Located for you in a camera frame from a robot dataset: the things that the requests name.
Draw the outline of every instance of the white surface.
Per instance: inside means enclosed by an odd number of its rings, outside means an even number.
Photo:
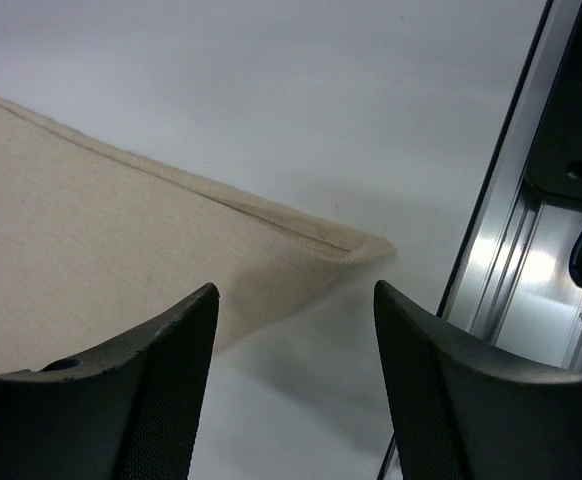
[[[400,250],[214,360],[191,478],[374,478],[373,282],[436,309],[542,4],[0,0],[1,96]]]

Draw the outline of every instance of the fabric edge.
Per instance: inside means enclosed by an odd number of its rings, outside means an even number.
[[[122,151],[2,98],[0,98],[0,107],[112,161],[175,184],[256,220],[273,225],[283,232],[304,237],[308,242],[300,243],[308,243],[307,246],[321,253],[331,251],[329,257],[337,263],[358,264],[397,253],[395,246],[384,238],[300,212],[236,187],[164,165],[147,157]]]

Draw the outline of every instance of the screw hole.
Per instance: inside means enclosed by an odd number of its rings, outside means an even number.
[[[567,175],[574,180],[582,179],[582,162],[571,162],[567,166]]]
[[[68,370],[69,368],[77,367],[81,365],[82,362],[77,358],[63,358],[61,360],[56,360],[44,367],[42,372],[55,372],[57,370]]]

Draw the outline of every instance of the black plastic part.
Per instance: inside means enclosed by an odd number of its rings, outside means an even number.
[[[582,373],[488,345],[385,282],[375,322],[405,480],[582,479]]]
[[[207,285],[40,372],[0,376],[0,480],[183,480],[217,323]]]
[[[582,203],[582,7],[531,146],[525,178],[542,198]]]

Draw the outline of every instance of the beige fabric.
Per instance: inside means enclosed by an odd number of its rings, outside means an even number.
[[[216,348],[386,240],[120,151],[0,99],[0,373],[39,369],[206,282]]]

